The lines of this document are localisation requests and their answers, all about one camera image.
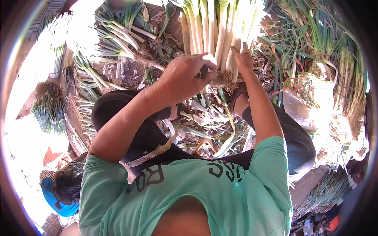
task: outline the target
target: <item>hand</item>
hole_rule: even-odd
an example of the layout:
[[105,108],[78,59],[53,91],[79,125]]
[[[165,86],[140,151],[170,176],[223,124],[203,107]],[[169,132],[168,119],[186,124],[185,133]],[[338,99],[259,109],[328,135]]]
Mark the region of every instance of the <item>hand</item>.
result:
[[201,91],[216,76],[217,61],[210,53],[176,57],[151,86],[165,106],[180,103]]
[[234,46],[231,46],[231,51],[234,54],[236,65],[239,68],[239,71],[242,74],[242,76],[254,74],[251,48],[248,49],[247,44],[243,42],[243,50],[241,53],[239,53],[239,51]]

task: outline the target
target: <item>blue cloth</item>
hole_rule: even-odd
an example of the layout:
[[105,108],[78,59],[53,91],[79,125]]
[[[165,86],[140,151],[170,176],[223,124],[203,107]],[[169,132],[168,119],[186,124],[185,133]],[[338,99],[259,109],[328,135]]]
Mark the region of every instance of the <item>blue cloth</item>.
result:
[[183,159],[154,165],[127,183],[127,171],[94,155],[81,186],[82,236],[151,236],[160,217],[183,196],[202,203],[212,236],[288,236],[293,208],[285,140],[256,146],[249,170],[223,160]]
[[60,207],[62,208],[61,210],[58,210],[55,207],[55,203],[57,202],[57,200],[52,193],[53,181],[50,178],[47,177],[42,180],[41,188],[42,188],[42,192],[43,192],[43,195],[45,196],[47,203],[59,215],[63,217],[69,217],[69,216],[75,215],[77,211],[79,210],[79,205],[76,203],[72,205],[64,205],[63,203],[61,203],[60,204]]

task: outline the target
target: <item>black pants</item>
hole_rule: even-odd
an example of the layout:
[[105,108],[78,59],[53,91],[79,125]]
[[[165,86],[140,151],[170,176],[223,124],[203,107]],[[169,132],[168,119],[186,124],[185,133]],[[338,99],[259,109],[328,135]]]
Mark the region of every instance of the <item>black pants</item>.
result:
[[[100,97],[94,104],[92,112],[92,122],[97,131],[117,114],[131,99],[133,99],[140,90],[117,90],[107,93]],[[315,148],[308,134],[298,125],[288,114],[273,104],[278,119],[281,123],[288,150],[289,174],[290,181],[299,180],[313,166],[315,162]],[[167,107],[147,118],[138,129],[135,137],[122,159],[124,163],[140,158],[146,153],[152,152],[156,147],[164,145],[168,138],[160,131],[155,121],[168,119],[171,108]],[[242,118],[254,129],[251,117],[251,109],[248,107]],[[244,169],[249,169],[254,150],[249,150],[237,155],[227,156],[223,159],[241,165]],[[175,144],[165,153],[158,155],[145,163],[133,167],[130,170],[138,176],[139,173],[153,165],[159,165],[163,162],[170,162],[182,159],[196,159],[197,157],[181,150]]]

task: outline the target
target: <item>dark hair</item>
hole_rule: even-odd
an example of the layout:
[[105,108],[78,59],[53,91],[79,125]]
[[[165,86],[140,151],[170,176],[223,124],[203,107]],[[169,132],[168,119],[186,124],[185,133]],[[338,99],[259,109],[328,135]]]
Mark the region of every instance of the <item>dark hair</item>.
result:
[[64,205],[79,203],[83,172],[78,174],[76,171],[76,168],[71,167],[65,168],[55,174],[52,193],[57,200],[55,207],[58,210],[61,210],[60,203]]

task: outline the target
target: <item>plastic bag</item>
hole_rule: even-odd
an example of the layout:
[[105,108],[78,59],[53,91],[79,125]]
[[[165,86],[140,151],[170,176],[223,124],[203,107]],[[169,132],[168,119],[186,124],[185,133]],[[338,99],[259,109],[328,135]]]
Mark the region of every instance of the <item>plastic bag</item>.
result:
[[315,103],[315,106],[309,105],[305,100],[294,94],[291,88],[285,87],[283,90],[285,112],[308,132],[327,132],[333,112],[333,87],[335,83],[321,80],[312,75],[300,79],[300,84],[305,85],[306,83],[311,83],[312,91],[310,93],[312,93],[312,102]]

